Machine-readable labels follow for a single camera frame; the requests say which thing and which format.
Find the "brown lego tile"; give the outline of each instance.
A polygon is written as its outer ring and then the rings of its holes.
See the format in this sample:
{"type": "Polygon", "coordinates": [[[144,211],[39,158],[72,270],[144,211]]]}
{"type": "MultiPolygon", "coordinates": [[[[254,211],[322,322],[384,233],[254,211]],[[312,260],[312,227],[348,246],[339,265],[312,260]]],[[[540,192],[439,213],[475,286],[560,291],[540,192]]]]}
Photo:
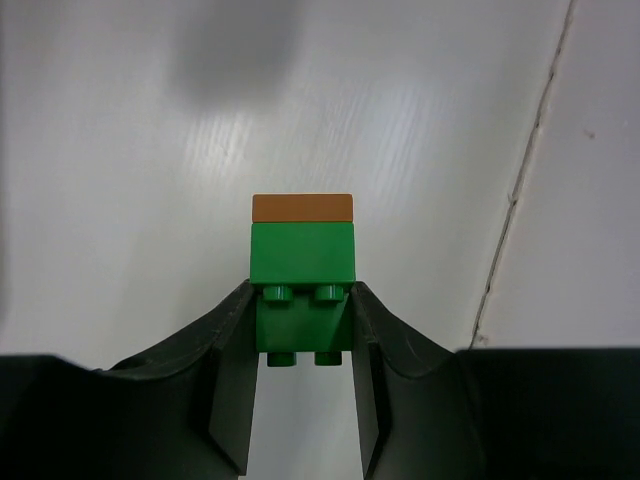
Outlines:
{"type": "Polygon", "coordinates": [[[353,222],[349,193],[256,194],[253,222],[353,222]]]}

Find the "green lego stud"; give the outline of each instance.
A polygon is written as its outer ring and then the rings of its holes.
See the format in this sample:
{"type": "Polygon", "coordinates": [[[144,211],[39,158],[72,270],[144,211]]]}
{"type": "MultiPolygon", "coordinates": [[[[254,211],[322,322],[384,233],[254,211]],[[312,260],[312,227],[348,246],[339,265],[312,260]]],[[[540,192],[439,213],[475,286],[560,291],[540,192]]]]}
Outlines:
{"type": "Polygon", "coordinates": [[[290,302],[293,300],[293,290],[285,285],[264,287],[262,298],[265,302],[290,302]]]}
{"type": "Polygon", "coordinates": [[[342,365],[342,352],[316,352],[315,364],[324,367],[342,365]]]}
{"type": "Polygon", "coordinates": [[[288,352],[267,353],[268,367],[294,367],[296,354],[288,352]]]}
{"type": "Polygon", "coordinates": [[[322,285],[316,288],[315,299],[318,302],[341,302],[344,300],[344,288],[339,285],[322,285]]]}

